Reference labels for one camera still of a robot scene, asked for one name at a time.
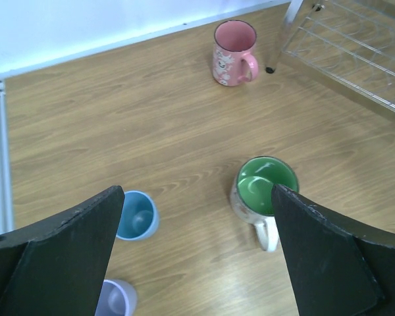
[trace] cup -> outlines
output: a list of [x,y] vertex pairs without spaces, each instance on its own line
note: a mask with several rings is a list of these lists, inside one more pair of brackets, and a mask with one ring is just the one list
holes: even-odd
[[158,210],[150,196],[141,191],[125,192],[116,237],[121,240],[143,240],[151,237],[158,226]]
[[104,280],[95,316],[131,316],[138,295],[133,286],[122,280]]
[[256,228],[257,238],[265,251],[275,251],[279,242],[277,224],[271,203],[274,184],[283,184],[298,192],[294,171],[280,159],[260,156],[250,159],[238,171],[230,194],[234,212]]
[[256,31],[247,22],[229,20],[215,30],[213,69],[214,79],[224,86],[237,86],[255,80],[259,68],[252,55]]

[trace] wooden table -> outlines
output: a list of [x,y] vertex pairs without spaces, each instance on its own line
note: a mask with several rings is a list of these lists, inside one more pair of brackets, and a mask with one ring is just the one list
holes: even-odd
[[262,252],[228,204],[235,172],[274,155],[303,195],[395,232],[395,123],[285,65],[263,72],[285,9],[240,17],[261,74],[237,88],[211,77],[216,24],[10,79],[17,226],[112,184],[143,190],[160,229],[116,240],[107,271],[137,289],[136,315],[297,315],[281,248]]

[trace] metal rack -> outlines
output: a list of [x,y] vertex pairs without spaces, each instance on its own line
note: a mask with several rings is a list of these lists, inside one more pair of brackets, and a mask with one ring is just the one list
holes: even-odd
[[281,58],[350,99],[395,113],[395,4],[329,0],[303,13],[303,2],[291,2],[267,72]]

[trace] mug handle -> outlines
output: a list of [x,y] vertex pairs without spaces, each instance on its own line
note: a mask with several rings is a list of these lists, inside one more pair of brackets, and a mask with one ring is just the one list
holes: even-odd
[[251,82],[255,80],[259,74],[259,65],[257,64],[256,58],[252,54],[247,53],[242,56],[242,60],[245,61],[249,66],[250,78],[247,76],[241,76],[239,77],[239,80],[244,82]]
[[261,248],[267,252],[275,251],[279,242],[279,233],[275,217],[270,216],[262,221],[258,221],[255,223],[255,227]]

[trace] blue cup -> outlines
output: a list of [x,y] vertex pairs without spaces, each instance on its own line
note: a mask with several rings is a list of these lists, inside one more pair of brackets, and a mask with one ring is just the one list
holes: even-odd
[[121,240],[143,240],[151,237],[158,226],[158,210],[150,196],[141,191],[125,192],[116,237]]

